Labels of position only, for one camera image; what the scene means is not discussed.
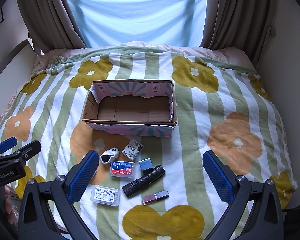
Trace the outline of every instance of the floral blanket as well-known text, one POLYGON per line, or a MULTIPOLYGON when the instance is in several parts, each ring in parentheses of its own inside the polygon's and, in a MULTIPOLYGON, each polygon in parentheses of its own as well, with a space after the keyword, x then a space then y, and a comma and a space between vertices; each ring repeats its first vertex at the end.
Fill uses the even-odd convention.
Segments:
MULTIPOLYGON (((282 120, 251 69, 205 57, 142 47, 115 47, 64 59, 37 72, 18 94, 0 125, 0 142, 15 136, 19 147, 39 140, 42 151, 28 161, 26 177, 11 183, 22 198, 26 181, 53 180, 66 174, 89 150, 120 151, 135 138, 144 145, 135 162, 151 158, 165 176, 119 207, 93 203, 92 185, 120 189, 142 174, 135 165, 131 179, 111 177, 100 163, 80 202, 74 204, 100 240, 195 240, 207 236, 227 204, 221 202, 202 155, 213 150, 236 174, 251 181, 271 178, 285 207, 297 183, 291 172, 282 120), (94 80, 163 79, 175 84, 178 125, 172 137, 132 137, 93 130, 81 121, 88 89, 94 80), (141 197, 167 189, 169 198, 148 206, 141 197)), ((120 154, 119 160, 127 160, 120 154)), ((58 225, 63 223, 50 205, 58 225)), ((249 202, 233 237, 248 217, 249 202)))

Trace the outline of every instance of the white wall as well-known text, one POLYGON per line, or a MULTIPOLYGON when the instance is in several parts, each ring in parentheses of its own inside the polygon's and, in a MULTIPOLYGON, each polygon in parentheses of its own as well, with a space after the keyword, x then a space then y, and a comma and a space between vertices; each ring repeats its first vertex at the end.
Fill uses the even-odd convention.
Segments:
POLYGON ((288 207, 300 205, 300 7, 295 0, 278 0, 273 22, 276 36, 257 66, 287 133, 292 171, 299 189, 288 207))
POLYGON ((0 62, 15 46, 28 38, 28 29, 21 17, 17 0, 7 0, 2 7, 2 12, 3 22, 0 23, 0 62))

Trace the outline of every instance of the open box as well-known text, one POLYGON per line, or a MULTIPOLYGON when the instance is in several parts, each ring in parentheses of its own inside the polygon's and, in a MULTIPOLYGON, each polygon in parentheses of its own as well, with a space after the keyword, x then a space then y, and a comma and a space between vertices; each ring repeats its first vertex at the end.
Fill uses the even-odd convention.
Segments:
POLYGON ((169 137, 177 124, 173 82, 94 81, 82 121, 112 134, 169 137))

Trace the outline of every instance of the red and blue label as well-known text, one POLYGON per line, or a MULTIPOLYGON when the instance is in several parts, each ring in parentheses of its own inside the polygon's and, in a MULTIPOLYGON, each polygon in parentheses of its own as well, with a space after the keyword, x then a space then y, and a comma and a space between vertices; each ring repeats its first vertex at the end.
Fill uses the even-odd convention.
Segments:
POLYGON ((132 162, 113 161, 111 164, 111 173, 113 175, 131 176, 133 173, 132 162))

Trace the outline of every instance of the lip gloss tube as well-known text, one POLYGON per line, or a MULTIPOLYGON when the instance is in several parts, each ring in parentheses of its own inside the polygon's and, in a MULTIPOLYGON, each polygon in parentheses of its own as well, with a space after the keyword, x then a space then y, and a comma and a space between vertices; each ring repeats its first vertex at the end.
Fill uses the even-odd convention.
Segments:
POLYGON ((144 205, 148 205, 150 203, 157 202, 157 201, 165 199, 167 197, 169 197, 168 190, 164 190, 164 191, 161 191, 161 192, 149 195, 149 196, 145 196, 142 198, 142 201, 143 201, 144 205))

